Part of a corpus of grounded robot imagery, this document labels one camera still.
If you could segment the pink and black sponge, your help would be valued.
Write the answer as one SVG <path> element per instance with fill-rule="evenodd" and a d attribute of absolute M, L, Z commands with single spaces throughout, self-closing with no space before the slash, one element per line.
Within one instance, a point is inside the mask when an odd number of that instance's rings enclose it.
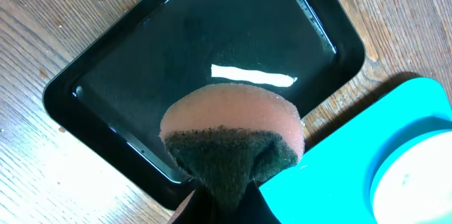
<path fill-rule="evenodd" d="M 171 105 L 160 138 L 177 164 L 198 179 L 221 211 L 234 211 L 250 182 L 298 164 L 304 129 L 281 95 L 239 83 L 211 84 Z"/>

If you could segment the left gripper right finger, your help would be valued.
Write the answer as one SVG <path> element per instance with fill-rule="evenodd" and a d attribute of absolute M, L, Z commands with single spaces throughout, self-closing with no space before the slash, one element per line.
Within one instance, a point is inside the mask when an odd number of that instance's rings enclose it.
<path fill-rule="evenodd" d="M 248 183 L 239 205 L 241 224 L 280 224 L 255 182 Z"/>

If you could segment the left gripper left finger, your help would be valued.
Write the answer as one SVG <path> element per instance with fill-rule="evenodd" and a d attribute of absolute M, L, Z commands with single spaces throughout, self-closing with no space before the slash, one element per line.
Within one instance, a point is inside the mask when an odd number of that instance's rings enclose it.
<path fill-rule="evenodd" d="M 204 185 L 193 190 L 171 216 L 171 224 L 219 224 L 217 200 Z"/>

